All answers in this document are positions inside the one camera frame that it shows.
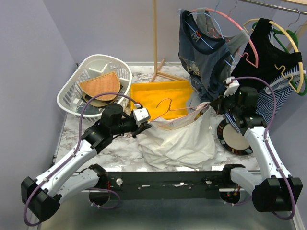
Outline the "white tank top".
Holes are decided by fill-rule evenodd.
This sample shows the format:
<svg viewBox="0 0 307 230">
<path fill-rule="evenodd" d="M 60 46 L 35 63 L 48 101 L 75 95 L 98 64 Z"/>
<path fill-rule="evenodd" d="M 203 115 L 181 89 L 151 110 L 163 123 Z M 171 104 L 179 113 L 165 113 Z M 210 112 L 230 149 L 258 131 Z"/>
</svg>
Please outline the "white tank top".
<svg viewBox="0 0 307 230">
<path fill-rule="evenodd" d="M 203 169 L 216 157 L 210 130 L 211 107 L 199 104 L 186 116 L 152 121 L 151 128 L 138 137 L 145 161 L 160 170 L 166 167 Z"/>
</svg>

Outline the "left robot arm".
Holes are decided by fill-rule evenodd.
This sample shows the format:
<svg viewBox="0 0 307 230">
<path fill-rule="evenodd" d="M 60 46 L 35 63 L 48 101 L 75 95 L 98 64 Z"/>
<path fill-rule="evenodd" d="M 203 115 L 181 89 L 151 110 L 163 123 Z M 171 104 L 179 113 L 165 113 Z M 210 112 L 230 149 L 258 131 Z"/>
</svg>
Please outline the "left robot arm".
<svg viewBox="0 0 307 230">
<path fill-rule="evenodd" d="M 31 226 L 27 219 L 30 210 L 44 222 L 51 218 L 61 203 L 84 189 L 102 189 L 106 185 L 106 171 L 94 165 L 80 173 L 74 173 L 87 161 L 99 154 L 118 136 L 131 133 L 135 138 L 151 125 L 150 115 L 141 104 L 128 115 L 118 103 L 109 104 L 101 118 L 85 132 L 80 132 L 77 144 L 60 161 L 35 179 L 26 177 L 21 183 L 24 222 Z"/>
</svg>

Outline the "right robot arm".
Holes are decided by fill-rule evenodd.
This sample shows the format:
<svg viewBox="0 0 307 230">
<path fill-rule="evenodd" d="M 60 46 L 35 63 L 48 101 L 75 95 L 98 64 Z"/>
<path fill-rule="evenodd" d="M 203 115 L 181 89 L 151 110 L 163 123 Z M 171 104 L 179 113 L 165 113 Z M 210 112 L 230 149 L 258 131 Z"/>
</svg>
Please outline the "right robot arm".
<svg viewBox="0 0 307 230">
<path fill-rule="evenodd" d="M 269 137 L 269 126 L 256 114 L 257 100 L 256 89 L 241 87 L 233 95 L 220 95 L 211 104 L 218 114 L 234 116 L 261 172 L 261 178 L 258 178 L 242 166 L 228 166 L 227 172 L 221 175 L 221 183 L 227 188 L 240 185 L 250 194 L 259 212 L 294 212 L 303 184 L 300 178 L 291 175 L 279 158 Z"/>
</svg>

